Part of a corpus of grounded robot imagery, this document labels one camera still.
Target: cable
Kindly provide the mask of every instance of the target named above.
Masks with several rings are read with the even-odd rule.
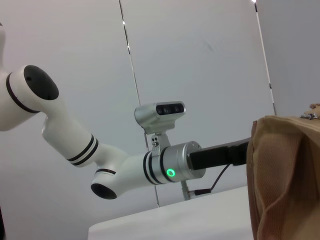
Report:
[[[189,193],[194,192],[194,195],[199,196],[202,194],[210,194],[211,191],[215,188],[215,186],[217,185],[219,179],[221,178],[222,174],[224,174],[224,172],[227,170],[227,168],[230,166],[230,164],[228,164],[227,166],[224,167],[224,169],[220,172],[219,176],[216,178],[216,180],[214,181],[214,184],[212,185],[211,188],[206,188],[206,189],[198,189],[198,190],[194,190],[194,191],[190,191]]]
[[[227,166],[224,167],[224,169],[220,172],[219,176],[216,178],[214,184],[212,185],[212,187],[210,188],[210,190],[212,191],[215,186],[217,185],[217,182],[219,181],[219,179],[221,178],[222,174],[224,174],[224,172],[227,170],[227,168],[230,166],[230,164],[228,164]]]

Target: brown paper bag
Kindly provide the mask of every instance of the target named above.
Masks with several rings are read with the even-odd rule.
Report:
[[[318,113],[320,107],[312,105]],[[320,240],[320,119],[253,123],[247,180],[255,240]]]

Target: metal bracket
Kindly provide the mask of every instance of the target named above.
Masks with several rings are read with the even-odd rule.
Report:
[[[151,141],[152,141],[152,157],[160,156],[161,151],[164,148],[171,146],[168,136],[165,132],[156,133],[151,137]]]
[[[191,196],[190,196],[190,191],[189,191],[189,187],[187,185],[187,181],[181,181],[181,189],[182,189],[182,194],[183,194],[183,198],[185,201],[187,200],[191,200]]]
[[[300,118],[312,120],[312,119],[319,119],[319,116],[316,113],[309,113],[309,114],[301,115]]]

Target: robotic arm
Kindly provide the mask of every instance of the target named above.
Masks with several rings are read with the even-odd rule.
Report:
[[[97,165],[91,189],[101,198],[115,199],[143,186],[201,178],[206,169],[192,168],[190,154],[200,149],[194,141],[171,146],[166,130],[185,112],[182,102],[140,106],[135,119],[152,136],[152,151],[128,156],[100,143],[68,114],[59,89],[37,66],[26,65],[8,73],[3,68],[5,31],[0,24],[0,131],[9,131],[39,112],[46,114],[43,138],[76,167]]]

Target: black joint cap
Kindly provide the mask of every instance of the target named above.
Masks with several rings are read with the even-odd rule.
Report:
[[[210,194],[211,193],[211,189],[207,188],[207,189],[199,189],[199,190],[194,190],[194,195],[199,196],[202,194]]]
[[[24,79],[32,92],[44,100],[55,100],[59,96],[57,85],[41,68],[28,65],[23,71]]]
[[[95,195],[102,199],[116,199],[117,195],[114,191],[112,191],[110,188],[100,184],[100,183],[94,183],[91,185],[91,190],[94,192]]]

